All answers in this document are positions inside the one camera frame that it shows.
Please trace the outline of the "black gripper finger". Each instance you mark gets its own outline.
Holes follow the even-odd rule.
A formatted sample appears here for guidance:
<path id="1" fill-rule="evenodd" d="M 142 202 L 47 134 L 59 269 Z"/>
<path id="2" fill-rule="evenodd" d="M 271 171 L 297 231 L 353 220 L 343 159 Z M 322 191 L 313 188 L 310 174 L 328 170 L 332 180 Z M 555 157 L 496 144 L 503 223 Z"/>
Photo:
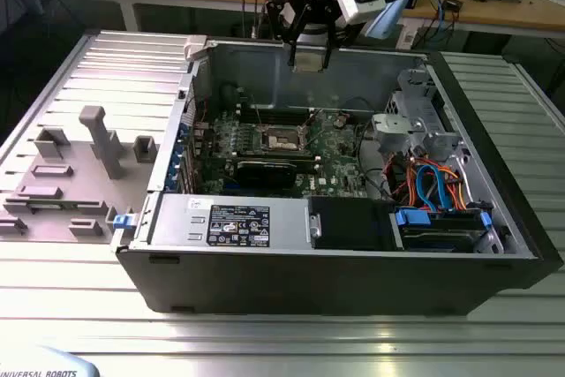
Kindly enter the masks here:
<path id="1" fill-rule="evenodd" d="M 334 49 L 340 48 L 349 37 L 350 25 L 343 17 L 342 10 L 336 0 L 324 0 L 323 22 L 327 29 L 327 40 L 323 57 L 323 69 L 327 69 Z"/>
<path id="2" fill-rule="evenodd" d="M 283 10 L 289 6 L 294 12 L 290 23 L 283 24 Z M 302 34 L 309 19 L 309 0 L 267 0 L 266 12 L 273 36 L 290 46 L 288 66 L 295 65 L 298 37 Z"/>

